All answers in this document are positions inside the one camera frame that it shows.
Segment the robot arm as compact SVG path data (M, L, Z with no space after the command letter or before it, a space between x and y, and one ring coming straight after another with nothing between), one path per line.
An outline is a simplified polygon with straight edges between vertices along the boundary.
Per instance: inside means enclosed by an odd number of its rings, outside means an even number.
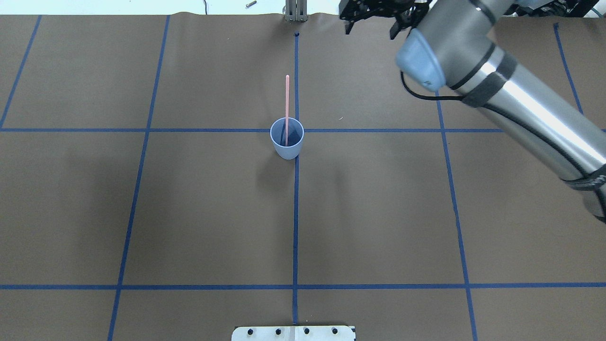
M394 18L390 38L409 28L395 62L427 91L449 87L537 157L589 213L605 220L605 133L567 103L512 54L487 37L513 0L342 0L346 34L370 17Z

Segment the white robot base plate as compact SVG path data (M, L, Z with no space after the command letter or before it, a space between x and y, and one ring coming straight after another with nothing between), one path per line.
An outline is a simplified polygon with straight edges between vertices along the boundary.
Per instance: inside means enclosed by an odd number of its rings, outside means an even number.
M241 326L232 341L355 341L355 327L346 325Z

